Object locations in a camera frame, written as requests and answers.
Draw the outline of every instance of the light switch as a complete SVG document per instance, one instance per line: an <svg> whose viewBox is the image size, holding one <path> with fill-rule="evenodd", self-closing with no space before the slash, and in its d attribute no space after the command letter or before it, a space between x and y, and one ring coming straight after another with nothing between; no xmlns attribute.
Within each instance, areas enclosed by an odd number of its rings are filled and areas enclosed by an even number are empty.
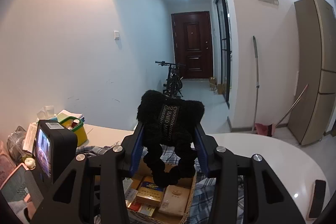
<svg viewBox="0 0 336 224"><path fill-rule="evenodd" d="M120 34L118 31L114 31L114 39L120 39Z"/></svg>

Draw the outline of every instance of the pink bag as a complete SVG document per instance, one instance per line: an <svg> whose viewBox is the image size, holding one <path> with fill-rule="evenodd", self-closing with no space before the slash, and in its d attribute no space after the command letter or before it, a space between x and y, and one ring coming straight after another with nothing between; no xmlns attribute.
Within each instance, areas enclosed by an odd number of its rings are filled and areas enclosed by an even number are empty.
<svg viewBox="0 0 336 224"><path fill-rule="evenodd" d="M15 163L11 160L11 157L5 150L3 142L0 141L0 186L15 168Z"/></svg>

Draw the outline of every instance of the white floor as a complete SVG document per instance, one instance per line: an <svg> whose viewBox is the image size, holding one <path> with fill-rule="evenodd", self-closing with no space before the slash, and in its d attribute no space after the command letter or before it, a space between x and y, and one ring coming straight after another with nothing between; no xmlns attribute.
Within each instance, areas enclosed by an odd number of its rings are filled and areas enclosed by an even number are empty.
<svg viewBox="0 0 336 224"><path fill-rule="evenodd" d="M228 133L230 128L227 124L229 109L223 95L217 91L211 91L209 80L182 80L182 99L201 101L205 112L201 125L207 134Z"/></svg>
<svg viewBox="0 0 336 224"><path fill-rule="evenodd" d="M297 146L308 154L322 169L327 178L330 194L336 190L336 137L323 136L322 140L311 145L300 145L288 128L277 128L273 138Z"/></svg>

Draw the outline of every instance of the broom handle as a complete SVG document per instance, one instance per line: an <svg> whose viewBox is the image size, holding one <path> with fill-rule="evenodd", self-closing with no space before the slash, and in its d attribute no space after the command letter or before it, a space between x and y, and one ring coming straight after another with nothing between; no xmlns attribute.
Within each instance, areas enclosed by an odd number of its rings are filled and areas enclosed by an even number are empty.
<svg viewBox="0 0 336 224"><path fill-rule="evenodd" d="M254 119L252 126L252 133L254 132L255 118L257 116L257 106L258 106L258 91L259 91L259 68L258 68L258 50L257 50L257 41L255 36L253 36L253 47L254 47L254 57L255 57L255 67L257 71L257 83L256 83L256 97L255 97L255 108L254 108Z"/></svg>
<svg viewBox="0 0 336 224"><path fill-rule="evenodd" d="M288 116L288 114L292 112L293 108L300 101L303 93L306 91L307 88L308 88L308 84L304 87L303 91L301 92L300 96L296 99L296 101L294 102L294 104L292 105L292 107L286 112L285 115L283 115L283 117L279 120L279 122L276 123L275 127L277 127Z"/></svg>

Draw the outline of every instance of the white table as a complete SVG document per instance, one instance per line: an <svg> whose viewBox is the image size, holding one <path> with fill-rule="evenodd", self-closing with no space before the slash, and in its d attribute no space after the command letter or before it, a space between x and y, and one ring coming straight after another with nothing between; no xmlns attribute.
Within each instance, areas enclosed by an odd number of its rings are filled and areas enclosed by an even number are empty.
<svg viewBox="0 0 336 224"><path fill-rule="evenodd" d="M104 128L84 124L88 141L83 145L103 147L122 141L133 131ZM292 196L304 219L307 215L313 182L327 179L318 164L299 148L278 139L247 133L210 134L218 145L224 146L236 155L251 157L260 154L279 177ZM330 200L327 182L323 208Z"/></svg>

